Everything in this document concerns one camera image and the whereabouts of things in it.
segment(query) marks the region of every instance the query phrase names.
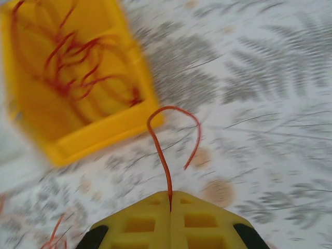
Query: orange wire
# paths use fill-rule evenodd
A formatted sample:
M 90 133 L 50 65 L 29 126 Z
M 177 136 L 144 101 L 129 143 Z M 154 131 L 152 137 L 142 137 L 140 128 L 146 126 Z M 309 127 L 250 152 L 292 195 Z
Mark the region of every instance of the orange wire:
M 53 233 L 52 233 L 52 236 L 51 236 L 50 240 L 45 242 L 45 244 L 42 245 L 40 249 L 45 249 L 47 246 L 48 246 L 48 249 L 52 249 L 52 248 L 57 249 L 58 248 L 57 243 L 58 243 L 59 240 L 55 244 L 52 244 L 52 242 L 57 239 L 56 232 L 57 232 L 57 229 L 58 229 L 58 227 L 59 227 L 59 225 L 60 225 L 60 223 L 63 219 L 63 216 L 64 216 L 64 214 L 61 215 L 61 217 L 58 220 L 56 226 L 54 227 L 54 230 L 53 230 Z M 67 249 L 67 241 L 66 240 L 64 240 L 64 248 Z
M 172 187 L 172 178 L 171 178 L 171 173 L 170 173 L 170 170 L 168 168 L 168 165 L 166 163 L 166 160 L 165 160 L 165 157 L 164 157 L 164 154 L 162 153 L 162 149 L 160 147 L 160 144 L 159 144 L 159 141 L 158 141 L 158 138 L 155 134 L 155 132 L 153 131 L 152 127 L 151 127 L 151 121 L 153 120 L 153 118 L 159 114 L 160 112 L 163 112 L 164 110 L 177 110 L 183 114 L 186 114 L 187 116 L 191 117 L 196 125 L 197 125 L 197 140 L 196 140 L 196 144 L 195 144 L 195 147 L 188 159 L 188 161 L 186 162 L 186 164 L 184 165 L 184 170 L 187 169 L 187 167 L 189 166 L 189 164 L 191 163 L 197 149 L 198 149 L 198 146 L 199 146 L 199 143 L 201 141 L 201 123 L 198 121 L 198 119 L 193 115 L 191 114 L 190 112 L 186 111 L 186 110 L 183 110 L 179 107 L 176 107 L 176 106 L 164 106 L 158 110 L 156 110 L 154 113 L 151 114 L 151 116 L 148 118 L 147 120 L 147 129 L 149 131 L 149 133 L 151 134 L 153 140 L 154 140 L 154 143 L 155 143 L 155 146 L 156 146 L 156 149 L 157 149 L 157 152 L 158 152 L 158 155 L 159 155 L 159 158 L 160 158 L 160 161 L 161 161 L 161 164 L 165 170 L 165 174 L 166 174 L 166 180 L 167 180 L 167 187 L 168 187 L 168 197 L 169 197 L 169 200 L 170 200 L 170 211 L 172 211 L 172 196 L 173 196 L 173 187 Z

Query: yellow bin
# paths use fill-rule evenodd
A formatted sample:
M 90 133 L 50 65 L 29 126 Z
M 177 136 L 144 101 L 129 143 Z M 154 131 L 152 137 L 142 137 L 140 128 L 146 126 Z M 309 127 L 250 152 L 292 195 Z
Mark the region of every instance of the yellow bin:
M 65 166 L 146 131 L 146 120 L 159 104 L 146 61 L 116 0 L 78 0 L 75 5 L 67 0 L 28 0 L 20 6 L 14 20 L 12 13 L 17 4 L 18 1 L 9 2 L 1 11 L 9 112 L 12 116 L 22 114 L 19 126 L 55 165 Z M 75 9 L 66 17 L 73 6 Z M 15 35 L 13 23 L 16 24 Z M 45 76 L 46 61 L 58 45 L 45 38 L 45 34 L 64 37 L 71 32 L 75 35 L 66 40 L 61 49 L 68 49 L 74 39 L 87 44 L 98 37 L 106 37 L 99 50 L 91 49 L 91 54 L 95 59 L 102 58 L 98 62 L 99 74 L 118 76 L 95 84 L 85 98 L 69 98 L 67 93 L 57 92 L 56 87 L 39 80 Z M 50 60 L 49 67 L 55 63 L 56 60 Z M 90 60 L 65 68 L 59 77 L 63 82 L 82 79 L 92 64 Z M 130 79 L 138 89 L 141 100 L 138 104 L 130 106 L 112 97 L 110 89 L 115 89 L 123 98 L 130 95 L 123 78 Z M 75 88 L 71 94 L 82 96 L 84 92 Z M 162 124 L 161 115 L 152 121 L 154 128 Z

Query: red wire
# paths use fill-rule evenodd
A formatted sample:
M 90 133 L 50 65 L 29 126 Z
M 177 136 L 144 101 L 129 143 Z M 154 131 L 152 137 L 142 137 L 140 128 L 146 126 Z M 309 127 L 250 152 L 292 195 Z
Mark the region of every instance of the red wire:
M 201 141 L 201 123 L 198 121 L 198 119 L 193 115 L 191 114 L 190 112 L 186 111 L 186 110 L 183 110 L 179 107 L 176 107 L 176 106 L 164 106 L 158 110 L 156 110 L 154 113 L 151 114 L 151 116 L 148 118 L 147 120 L 147 129 L 148 131 L 150 132 L 153 140 L 154 140 L 154 143 L 155 143 L 155 146 L 156 146 L 156 149 L 157 149 L 157 152 L 158 152 L 158 155 L 159 155 L 159 158 L 160 158 L 160 161 L 161 161 L 161 164 L 165 170 L 165 174 L 166 174 L 166 180 L 167 180 L 167 186 L 168 186 L 168 197 L 169 197 L 169 200 L 170 200 L 170 211 L 172 211 L 172 196 L 173 196 L 173 187 L 172 187 L 172 178 L 171 178 L 171 173 L 170 173 L 170 170 L 168 168 L 168 165 L 167 165 L 167 162 L 165 160 L 165 157 L 164 157 L 164 154 L 162 153 L 162 149 L 160 147 L 160 144 L 159 144 L 159 141 L 158 141 L 158 138 L 155 134 L 155 132 L 153 131 L 152 127 L 151 127 L 151 121 L 153 120 L 153 118 L 159 114 L 160 112 L 163 112 L 164 110 L 177 110 L 181 113 L 184 113 L 186 114 L 187 116 L 191 117 L 196 125 L 197 125 L 197 131 L 198 131 L 198 134 L 197 134 L 197 140 L 196 140 L 196 144 L 195 144 L 195 147 L 188 159 L 188 161 L 186 162 L 186 164 L 184 165 L 184 170 L 187 169 L 187 167 L 189 166 L 189 164 L 191 163 L 197 149 L 198 149 L 198 146 L 199 146 L 199 143 Z
M 45 242 L 44 245 L 42 245 L 40 249 L 57 249 L 58 248 L 57 243 L 58 243 L 59 240 L 57 240 L 58 237 L 56 237 L 56 232 L 57 232 L 57 229 L 58 229 L 58 227 L 59 227 L 59 225 L 60 225 L 60 223 L 63 219 L 63 216 L 64 215 L 61 215 L 61 217 L 58 220 L 56 226 L 54 227 L 54 230 L 53 230 L 53 233 L 52 233 L 52 236 L 51 236 L 50 240 Z M 67 249 L 67 240 L 66 239 L 64 239 L 64 248 Z
M 67 12 L 67 14 L 64 16 L 62 22 L 59 22 L 58 24 L 58 30 L 55 32 L 55 34 L 53 35 L 53 32 L 49 31 L 48 29 L 42 27 L 40 24 L 39 25 L 34 25 L 31 24 L 30 21 L 27 20 L 21 20 L 18 18 L 17 16 L 17 12 L 18 9 L 25 3 L 29 3 L 29 4 L 36 4 L 36 13 L 39 11 L 38 8 L 40 9 L 44 9 L 45 13 L 48 14 L 50 16 L 50 18 L 52 19 L 53 23 L 57 23 L 59 21 L 58 17 L 58 13 L 56 12 L 54 6 L 52 5 L 52 3 L 48 3 L 45 1 L 45 4 L 41 4 L 40 2 L 37 1 L 26 1 L 26 0 L 19 0 L 19 2 L 14 6 L 14 8 L 12 9 L 12 26 L 11 26 L 11 32 L 12 32 L 12 39 L 13 39 L 13 43 L 14 43 L 14 47 L 15 47 L 15 55 L 17 56 L 18 60 L 20 61 L 20 63 L 23 65 L 23 67 L 25 67 L 25 69 L 30 72 L 33 75 L 33 78 L 36 80 L 41 80 L 44 83 L 48 84 L 50 87 L 52 87 L 55 91 L 58 92 L 59 95 L 66 97 L 66 98 L 70 98 L 71 96 L 71 91 L 74 89 L 81 89 L 83 91 L 85 91 L 85 87 L 86 86 L 90 86 L 88 88 L 87 91 L 85 91 L 84 94 L 81 94 L 81 97 L 79 98 L 72 98 L 73 100 L 81 100 L 83 98 L 85 98 L 91 91 L 92 88 L 94 87 L 95 84 L 105 81 L 106 78 L 111 78 L 112 75 L 108 75 L 108 76 L 98 76 L 99 74 L 97 73 L 97 70 L 99 70 L 99 65 L 101 63 L 101 61 L 94 66 L 94 68 L 88 72 L 82 79 L 81 83 L 83 83 L 90 75 L 93 75 L 93 79 L 89 80 L 89 82 L 85 82 L 83 84 L 74 84 L 77 79 L 72 79 L 69 80 L 69 82 L 65 83 L 61 81 L 60 78 L 60 74 L 61 74 L 61 69 L 64 67 L 71 67 L 71 66 L 75 66 L 75 65 L 79 65 L 83 62 L 85 62 L 86 59 L 91 57 L 91 50 L 96 47 L 99 46 L 101 49 L 101 52 L 105 52 L 106 50 L 112 50 L 113 53 L 116 54 L 117 57 L 121 58 L 121 60 L 127 64 L 128 63 L 128 59 L 126 57 L 124 57 L 120 52 L 118 51 L 118 47 L 117 46 L 113 46 L 113 45 L 105 45 L 105 44 L 101 44 L 99 43 L 99 41 L 105 39 L 111 39 L 113 42 L 115 42 L 116 44 L 119 44 L 119 37 L 115 34 L 109 34 L 109 35 L 104 35 L 98 38 L 95 38 L 91 41 L 88 41 L 87 43 L 83 44 L 80 43 L 78 41 L 76 41 L 76 35 L 77 32 L 71 32 L 65 36 L 62 35 L 62 29 L 65 26 L 66 22 L 68 21 L 68 19 L 70 18 L 71 14 L 74 12 L 75 7 L 77 5 L 77 1 L 75 1 L 72 4 L 72 7 L 70 8 L 70 10 Z M 52 42 L 55 42 L 56 47 L 55 49 L 52 51 L 52 53 L 48 56 L 48 58 L 45 61 L 44 64 L 44 77 L 39 76 L 38 75 L 38 70 L 34 69 L 31 67 L 30 62 L 28 61 L 27 58 L 24 57 L 24 55 L 22 55 L 22 53 L 20 53 L 19 51 L 19 38 L 18 38 L 18 34 L 17 34 L 17 25 L 23 25 L 28 23 L 29 25 L 26 26 L 25 28 L 27 30 L 31 30 L 35 33 L 39 33 L 44 35 L 45 37 L 47 37 L 48 39 L 51 39 Z M 61 50 L 63 48 L 63 46 L 67 43 L 67 41 L 71 38 L 70 44 L 67 47 L 67 49 L 65 50 L 65 52 L 63 53 Z M 72 62 L 63 62 L 63 57 L 67 56 L 67 57 L 73 57 L 73 56 L 78 56 L 81 53 L 84 53 L 84 55 L 82 56 L 81 59 L 77 60 L 75 59 L 75 61 Z M 54 75 L 50 76 L 50 72 L 49 71 L 49 67 L 50 67 L 50 62 L 53 59 L 53 57 L 57 57 L 56 63 L 54 64 Z M 132 95 L 132 99 L 130 100 L 126 100 L 126 101 L 122 101 L 123 104 L 125 105 L 129 105 L 129 106 L 133 106 L 136 105 L 140 102 L 142 102 L 142 99 L 140 97 L 140 93 L 138 91 L 138 88 L 134 86 L 134 84 L 132 84 L 132 82 L 130 81 L 126 81 L 126 88 L 129 88 L 129 86 L 127 86 L 127 84 L 131 85 L 132 89 L 130 89 L 130 94 Z M 118 94 L 115 93 L 112 89 L 108 89 L 108 92 L 111 93 L 111 96 L 116 100 L 116 101 L 120 101 L 122 99 L 122 97 Z

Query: yellow robot part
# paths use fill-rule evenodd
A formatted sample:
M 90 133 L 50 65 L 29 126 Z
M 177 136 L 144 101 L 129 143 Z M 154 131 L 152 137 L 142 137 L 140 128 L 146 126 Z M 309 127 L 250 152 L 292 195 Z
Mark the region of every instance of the yellow robot part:
M 181 191 L 158 192 L 94 224 L 76 249 L 268 249 L 244 218 Z

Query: tan spot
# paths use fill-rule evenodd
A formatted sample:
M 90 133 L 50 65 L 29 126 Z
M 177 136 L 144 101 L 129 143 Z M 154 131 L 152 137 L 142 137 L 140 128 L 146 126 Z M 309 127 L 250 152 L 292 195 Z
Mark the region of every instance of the tan spot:
M 228 35 L 228 34 L 231 34 L 234 32 L 234 27 L 233 26 L 226 26 L 222 29 L 222 32 L 225 34 L 225 35 Z
M 91 188 L 91 180 L 82 178 L 79 189 L 82 192 L 87 193 L 90 190 L 90 188 Z
M 192 164 L 198 168 L 206 168 L 211 162 L 211 153 L 206 148 L 198 148 L 193 159 Z
M 198 4 L 197 0 L 189 0 L 188 2 L 185 3 L 185 6 L 188 9 L 192 9 L 192 8 L 195 8 L 197 6 L 197 4 Z
M 234 200 L 234 186 L 222 179 L 215 180 L 205 185 L 203 195 L 206 201 L 225 208 Z
M 94 201 L 99 201 L 102 197 L 102 193 L 100 191 L 97 191 L 96 193 L 93 194 L 92 199 Z

